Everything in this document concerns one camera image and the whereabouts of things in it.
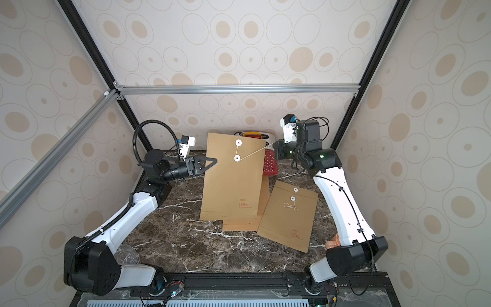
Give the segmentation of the red toaster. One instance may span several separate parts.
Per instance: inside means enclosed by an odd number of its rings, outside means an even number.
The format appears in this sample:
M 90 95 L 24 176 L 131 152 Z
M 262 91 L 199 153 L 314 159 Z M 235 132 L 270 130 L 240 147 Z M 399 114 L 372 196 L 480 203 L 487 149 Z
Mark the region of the red toaster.
M 244 132 L 250 132 L 250 131 L 238 131 L 234 133 L 234 135 L 243 137 L 242 134 Z M 258 133 L 262 133 L 263 140 L 265 140 L 266 142 L 265 158 L 263 163 L 263 174 L 265 176 L 277 175 L 278 174 L 277 160 L 274 157 L 274 150 L 272 146 L 272 144 L 275 143 L 277 139 L 271 133 L 266 133 L 266 132 L 258 132 Z

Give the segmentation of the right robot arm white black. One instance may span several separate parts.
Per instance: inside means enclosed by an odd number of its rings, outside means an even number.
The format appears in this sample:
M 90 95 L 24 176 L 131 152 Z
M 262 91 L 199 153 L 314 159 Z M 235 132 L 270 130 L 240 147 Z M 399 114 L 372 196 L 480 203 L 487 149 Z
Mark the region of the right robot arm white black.
M 386 238 L 375 234 L 359 210 L 336 151 L 323 147 L 322 125 L 327 125 L 326 118 L 298 120 L 286 115 L 280 120 L 283 138 L 273 144 L 277 160 L 292 160 L 294 168 L 302 166 L 305 175 L 313 179 L 337 227 L 340 245 L 327 249 L 321 260 L 305 269 L 310 292 L 364 268 L 375 272 L 376 261 L 388 249 Z

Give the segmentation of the horizontal aluminium rail back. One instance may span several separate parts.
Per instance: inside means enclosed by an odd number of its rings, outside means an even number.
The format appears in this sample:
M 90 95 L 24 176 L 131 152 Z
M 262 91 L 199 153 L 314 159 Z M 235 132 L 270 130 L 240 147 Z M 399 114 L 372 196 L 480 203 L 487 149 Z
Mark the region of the horizontal aluminium rail back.
M 116 89 L 123 95 L 224 95 L 256 93 L 356 93 L 355 83 L 331 84 L 238 84 L 198 86 L 123 86 Z

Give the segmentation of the clear plastic cup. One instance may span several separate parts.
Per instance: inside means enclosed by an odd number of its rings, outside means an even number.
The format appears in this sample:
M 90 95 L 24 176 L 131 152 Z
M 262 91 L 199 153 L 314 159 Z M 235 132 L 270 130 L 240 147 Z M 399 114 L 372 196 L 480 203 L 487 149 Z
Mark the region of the clear plastic cup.
M 119 265 L 138 265 L 140 263 L 139 253 L 128 244 L 119 246 L 115 259 Z

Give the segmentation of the yellow toast rear slot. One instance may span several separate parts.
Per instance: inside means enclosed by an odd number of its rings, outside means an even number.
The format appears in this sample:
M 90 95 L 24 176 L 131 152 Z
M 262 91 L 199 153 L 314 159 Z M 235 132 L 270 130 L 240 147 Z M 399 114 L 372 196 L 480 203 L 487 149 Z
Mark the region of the yellow toast rear slot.
M 254 131 L 244 132 L 242 135 L 243 137 L 247 137 L 247 138 L 263 139 L 262 133 L 258 133 Z

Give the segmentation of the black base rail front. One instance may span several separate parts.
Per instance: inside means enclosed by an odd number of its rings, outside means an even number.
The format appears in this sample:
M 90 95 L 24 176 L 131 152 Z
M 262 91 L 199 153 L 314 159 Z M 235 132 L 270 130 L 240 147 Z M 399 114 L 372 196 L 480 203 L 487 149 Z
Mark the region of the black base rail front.
M 358 272 L 319 285 L 306 274 L 169 273 L 164 291 L 142 287 L 104 296 L 78 292 L 71 306 L 400 306 L 389 276 Z

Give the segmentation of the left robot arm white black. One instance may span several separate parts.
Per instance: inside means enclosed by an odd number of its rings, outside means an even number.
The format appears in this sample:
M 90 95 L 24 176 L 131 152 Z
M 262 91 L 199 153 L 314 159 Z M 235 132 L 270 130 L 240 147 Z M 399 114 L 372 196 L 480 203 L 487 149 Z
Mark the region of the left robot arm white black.
M 158 296 L 164 292 L 166 277 L 157 266 L 121 265 L 115 254 L 121 243 L 169 196 L 171 182 L 201 175 L 217 164 L 205 156 L 179 161 L 151 150 L 140 162 L 147 177 L 130 193 L 129 200 L 114 216 L 84 237 L 73 237 L 65 244 L 63 281 L 81 292 L 106 295 L 112 290 L 145 287 Z

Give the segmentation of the diagonal aluminium rail left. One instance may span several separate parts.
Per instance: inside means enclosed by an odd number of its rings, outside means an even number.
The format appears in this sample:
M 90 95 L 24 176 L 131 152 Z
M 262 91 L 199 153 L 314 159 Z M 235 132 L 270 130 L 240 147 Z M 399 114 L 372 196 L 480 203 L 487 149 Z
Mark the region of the diagonal aluminium rail left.
M 1 201 L 1 226 L 15 215 L 24 202 L 32 195 L 35 189 L 45 180 L 51 171 L 60 163 L 62 158 L 83 137 L 93 123 L 101 116 L 107 107 L 116 100 L 115 89 L 104 94 L 94 105 L 78 120 L 50 151 L 23 177 L 23 179 Z

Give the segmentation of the brown file envelope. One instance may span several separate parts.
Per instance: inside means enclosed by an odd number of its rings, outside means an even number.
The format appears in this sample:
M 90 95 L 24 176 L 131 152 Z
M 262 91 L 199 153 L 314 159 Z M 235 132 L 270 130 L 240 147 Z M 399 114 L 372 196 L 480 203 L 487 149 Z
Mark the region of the brown file envelope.
M 317 193 L 276 181 L 257 234 L 307 253 L 317 202 Z
M 257 232 L 263 214 L 267 207 L 269 198 L 270 198 L 269 176 L 263 176 L 257 215 L 255 217 L 242 219 L 242 220 L 224 220 L 222 224 L 222 230 L 224 232 L 230 232 L 230 231 Z
M 205 172 L 200 220 L 242 220 L 258 213 L 266 142 L 209 133 L 207 157 L 217 164 Z

